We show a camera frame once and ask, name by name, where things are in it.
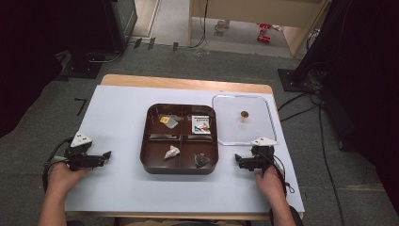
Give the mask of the wooden table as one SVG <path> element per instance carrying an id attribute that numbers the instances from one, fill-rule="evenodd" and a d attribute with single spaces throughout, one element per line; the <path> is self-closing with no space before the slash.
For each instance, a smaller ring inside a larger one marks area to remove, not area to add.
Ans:
<path id="1" fill-rule="evenodd" d="M 154 104 L 211 105 L 217 94 L 261 96 L 269 104 L 275 154 L 289 183 L 287 201 L 304 210 L 295 170 L 282 133 L 272 89 L 267 85 L 108 74 L 93 94 L 80 126 L 93 140 L 91 153 L 111 151 L 66 200 L 71 216 L 138 218 L 219 218 L 263 220 L 269 205 L 252 172 L 240 169 L 234 155 L 243 146 L 221 146 L 208 175 L 150 174 L 140 162 L 147 110 Z"/>

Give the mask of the person's right hand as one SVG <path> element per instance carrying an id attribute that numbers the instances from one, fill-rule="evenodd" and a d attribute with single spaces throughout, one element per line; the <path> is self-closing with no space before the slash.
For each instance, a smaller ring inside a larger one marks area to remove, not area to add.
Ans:
<path id="1" fill-rule="evenodd" d="M 263 174 L 256 173 L 256 184 L 271 204 L 285 201 L 283 187 L 277 171 L 269 167 Z"/>

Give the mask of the black stand base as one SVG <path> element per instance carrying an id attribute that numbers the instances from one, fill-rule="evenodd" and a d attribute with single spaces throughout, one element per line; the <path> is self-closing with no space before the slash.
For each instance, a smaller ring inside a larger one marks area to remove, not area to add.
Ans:
<path id="1" fill-rule="evenodd" d="M 315 80 L 312 71 L 278 69 L 279 79 L 283 90 L 287 92 L 310 93 L 321 89 L 321 85 Z"/>
<path id="2" fill-rule="evenodd" d="M 59 77 L 61 80 L 68 78 L 95 79 L 103 64 L 114 62 L 120 56 L 120 51 L 112 53 L 90 52 L 81 57 L 72 56 Z"/>

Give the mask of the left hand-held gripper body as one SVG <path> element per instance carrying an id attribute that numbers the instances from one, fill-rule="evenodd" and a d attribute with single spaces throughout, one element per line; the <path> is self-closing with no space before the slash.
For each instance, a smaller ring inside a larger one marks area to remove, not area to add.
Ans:
<path id="1" fill-rule="evenodd" d="M 104 162 L 102 155 L 88 155 L 93 140 L 81 132 L 77 132 L 70 141 L 70 146 L 65 150 L 64 157 L 71 170 L 82 168 L 102 167 Z"/>

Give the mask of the brown four-compartment tray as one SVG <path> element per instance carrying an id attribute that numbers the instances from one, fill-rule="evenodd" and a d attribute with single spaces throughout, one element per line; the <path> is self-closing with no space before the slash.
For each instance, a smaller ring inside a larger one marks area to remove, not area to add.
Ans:
<path id="1" fill-rule="evenodd" d="M 209 116 L 211 133 L 192 133 L 192 116 Z M 172 117 L 178 122 L 174 129 L 160 122 L 162 116 Z M 165 159 L 170 146 L 180 149 L 175 157 Z M 204 153 L 210 162 L 196 166 L 196 153 Z M 218 162 L 217 127 L 215 111 L 208 105 L 155 104 L 146 115 L 140 161 L 146 172 L 152 174 L 198 174 L 206 175 L 215 170 Z"/>

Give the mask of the white table mat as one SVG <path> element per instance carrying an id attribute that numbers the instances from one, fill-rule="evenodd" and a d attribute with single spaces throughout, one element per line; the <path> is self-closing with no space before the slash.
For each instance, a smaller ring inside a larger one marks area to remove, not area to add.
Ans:
<path id="1" fill-rule="evenodd" d="M 255 174 L 235 160 L 259 137 L 274 140 L 287 201 L 304 209 L 270 94 L 99 86 L 79 130 L 89 153 L 111 156 L 69 192 L 69 215 L 264 219 Z"/>

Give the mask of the crumpled white paper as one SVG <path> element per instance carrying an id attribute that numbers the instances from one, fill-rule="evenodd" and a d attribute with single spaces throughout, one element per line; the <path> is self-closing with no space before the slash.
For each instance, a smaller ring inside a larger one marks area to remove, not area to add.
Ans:
<path id="1" fill-rule="evenodd" d="M 169 150 L 165 153 L 164 158 L 165 159 L 169 159 L 171 157 L 175 157 L 176 155 L 178 155 L 180 153 L 180 149 L 175 147 L 175 146 L 170 146 Z"/>

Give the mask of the light wooden desk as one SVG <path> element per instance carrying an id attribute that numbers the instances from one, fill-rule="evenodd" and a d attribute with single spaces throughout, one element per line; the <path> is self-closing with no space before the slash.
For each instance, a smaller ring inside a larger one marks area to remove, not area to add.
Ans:
<path id="1" fill-rule="evenodd" d="M 189 24 L 193 17 L 275 24 L 293 57 L 327 13 L 331 0 L 188 0 Z"/>

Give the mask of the crumpled dark wrapper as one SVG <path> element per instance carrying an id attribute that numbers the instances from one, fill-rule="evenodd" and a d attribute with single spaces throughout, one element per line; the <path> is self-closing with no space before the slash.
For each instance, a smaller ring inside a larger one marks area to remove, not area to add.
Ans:
<path id="1" fill-rule="evenodd" d="M 202 168 L 210 162 L 210 158 L 207 157 L 204 153 L 196 153 L 194 160 L 198 168 Z"/>

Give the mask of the dark curtain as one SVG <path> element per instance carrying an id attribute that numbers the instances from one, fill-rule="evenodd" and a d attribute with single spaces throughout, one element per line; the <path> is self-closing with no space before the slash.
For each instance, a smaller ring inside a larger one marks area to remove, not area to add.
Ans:
<path id="1" fill-rule="evenodd" d="M 360 153 L 399 215 L 399 0 L 332 0 L 296 68 L 321 70 L 343 147 Z"/>
<path id="2" fill-rule="evenodd" d="M 96 0 L 0 0 L 0 137 L 16 128 L 72 51 L 68 21 Z"/>

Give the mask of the clear plastic tray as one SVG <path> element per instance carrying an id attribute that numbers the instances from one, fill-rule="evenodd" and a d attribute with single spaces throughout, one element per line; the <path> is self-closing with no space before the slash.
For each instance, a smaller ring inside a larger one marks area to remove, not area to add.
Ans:
<path id="1" fill-rule="evenodd" d="M 213 98 L 213 109 L 221 145 L 252 146 L 251 141 L 259 137 L 277 141 L 269 104 L 264 97 L 218 94 Z M 240 116 L 243 110 L 249 113 L 247 119 Z"/>

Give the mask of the person's left hand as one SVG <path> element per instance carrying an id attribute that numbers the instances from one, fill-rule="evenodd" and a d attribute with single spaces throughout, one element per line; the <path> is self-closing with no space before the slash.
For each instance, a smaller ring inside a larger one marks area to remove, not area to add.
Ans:
<path id="1" fill-rule="evenodd" d="M 56 163 L 48 176 L 46 194 L 65 198 L 68 192 L 90 172 L 91 169 L 87 168 L 72 171 L 65 163 Z"/>

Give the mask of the dark cabinet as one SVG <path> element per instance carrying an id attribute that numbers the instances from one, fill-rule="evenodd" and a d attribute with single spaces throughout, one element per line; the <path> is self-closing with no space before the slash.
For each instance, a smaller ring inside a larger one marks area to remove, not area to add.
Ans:
<path id="1" fill-rule="evenodd" d="M 112 49 L 123 52 L 137 21 L 135 0 L 103 0 L 103 5 Z"/>

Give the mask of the yellow-tagged clear tea bag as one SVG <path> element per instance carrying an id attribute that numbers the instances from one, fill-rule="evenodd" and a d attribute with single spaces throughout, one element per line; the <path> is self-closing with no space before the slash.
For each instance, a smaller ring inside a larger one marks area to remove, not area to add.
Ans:
<path id="1" fill-rule="evenodd" d="M 178 122 L 169 116 L 162 116 L 160 118 L 160 122 L 163 123 L 169 129 L 174 129 L 178 125 Z"/>

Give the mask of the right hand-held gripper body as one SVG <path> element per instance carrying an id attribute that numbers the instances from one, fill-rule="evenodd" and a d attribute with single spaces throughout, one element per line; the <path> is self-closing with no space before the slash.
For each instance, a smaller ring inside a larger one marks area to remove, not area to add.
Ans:
<path id="1" fill-rule="evenodd" d="M 276 140 L 259 137 L 252 140 L 251 144 L 250 151 L 252 156 L 242 159 L 242 162 L 246 162 L 249 171 L 254 171 L 255 169 L 266 171 L 270 166 L 274 165 L 274 146 L 278 144 Z"/>

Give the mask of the white printed packet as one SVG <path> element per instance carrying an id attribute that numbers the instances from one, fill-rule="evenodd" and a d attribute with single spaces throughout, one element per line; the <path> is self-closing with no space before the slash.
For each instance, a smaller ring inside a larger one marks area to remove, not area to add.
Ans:
<path id="1" fill-rule="evenodd" d="M 195 135 L 209 135 L 211 133 L 209 116 L 192 116 L 192 133 Z"/>

